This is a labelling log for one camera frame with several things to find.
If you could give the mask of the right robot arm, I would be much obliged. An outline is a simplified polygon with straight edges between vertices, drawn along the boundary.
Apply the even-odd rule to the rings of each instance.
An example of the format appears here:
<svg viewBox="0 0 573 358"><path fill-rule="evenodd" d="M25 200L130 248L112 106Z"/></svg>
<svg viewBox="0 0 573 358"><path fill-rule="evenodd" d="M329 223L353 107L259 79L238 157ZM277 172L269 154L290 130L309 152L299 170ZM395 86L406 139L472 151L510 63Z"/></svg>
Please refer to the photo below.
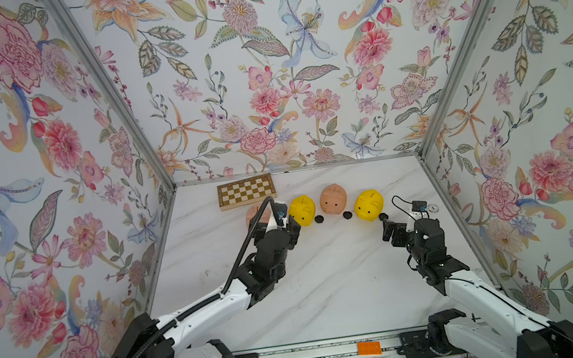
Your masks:
<svg viewBox="0 0 573 358"><path fill-rule="evenodd" d="M573 323L555 322L507 298L452 257L437 219L412 224L380 215L382 239L404 248L407 265L456 307L429 316L423 336L402 343L407 357L425 351L446 357L573 358Z"/></svg>

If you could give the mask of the yellow piggy bank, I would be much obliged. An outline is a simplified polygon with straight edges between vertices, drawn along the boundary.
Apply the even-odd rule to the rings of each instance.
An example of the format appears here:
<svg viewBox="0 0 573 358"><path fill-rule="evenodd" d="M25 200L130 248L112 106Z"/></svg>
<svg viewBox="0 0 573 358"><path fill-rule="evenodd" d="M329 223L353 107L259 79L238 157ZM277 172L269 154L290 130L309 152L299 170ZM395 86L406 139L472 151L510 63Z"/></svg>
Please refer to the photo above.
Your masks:
<svg viewBox="0 0 573 358"><path fill-rule="evenodd" d="M305 195L294 199L289 206L288 214L302 226L311 226L316 217L316 207L314 201Z"/></svg>
<svg viewBox="0 0 573 358"><path fill-rule="evenodd" d="M384 208L383 196L375 189L365 190L356 199L354 207L356 216L360 220L375 221Z"/></svg>

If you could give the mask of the pink piggy bank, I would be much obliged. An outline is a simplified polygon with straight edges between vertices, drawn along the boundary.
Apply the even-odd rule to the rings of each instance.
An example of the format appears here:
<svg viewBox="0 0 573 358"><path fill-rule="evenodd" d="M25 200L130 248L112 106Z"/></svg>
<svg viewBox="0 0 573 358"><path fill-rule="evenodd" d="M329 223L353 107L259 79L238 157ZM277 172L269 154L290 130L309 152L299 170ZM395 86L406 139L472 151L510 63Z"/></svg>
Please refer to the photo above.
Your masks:
<svg viewBox="0 0 573 358"><path fill-rule="evenodd" d="M346 194L346 190L334 183L326 186L321 192L319 202L323 213L341 215L346 210L347 200L348 194Z"/></svg>
<svg viewBox="0 0 573 358"><path fill-rule="evenodd" d="M256 205L252 205L249 208L249 210L247 211L246 222L245 222L245 226L247 227L247 229L249 229L251 227L251 223L252 223L253 219L255 219L257 217L258 211L260 209L261 209L261 204L256 204ZM271 217L271 208L270 208L270 206L265 206L263 213L259 217L259 223L267 224L270 220L270 217Z"/></svg>

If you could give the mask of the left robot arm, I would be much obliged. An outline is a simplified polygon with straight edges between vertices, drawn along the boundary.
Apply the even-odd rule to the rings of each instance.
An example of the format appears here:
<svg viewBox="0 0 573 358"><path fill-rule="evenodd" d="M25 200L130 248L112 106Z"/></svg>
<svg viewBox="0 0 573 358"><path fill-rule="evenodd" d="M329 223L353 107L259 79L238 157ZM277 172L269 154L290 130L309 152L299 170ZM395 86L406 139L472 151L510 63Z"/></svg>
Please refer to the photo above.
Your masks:
<svg viewBox="0 0 573 358"><path fill-rule="evenodd" d="M234 358L222 341L207 334L273 291L286 275L286 258L300 229L292 216L278 224L257 224L249 238L256 250L229 282L182 311L158 319L148 313L136 317L110 358Z"/></svg>

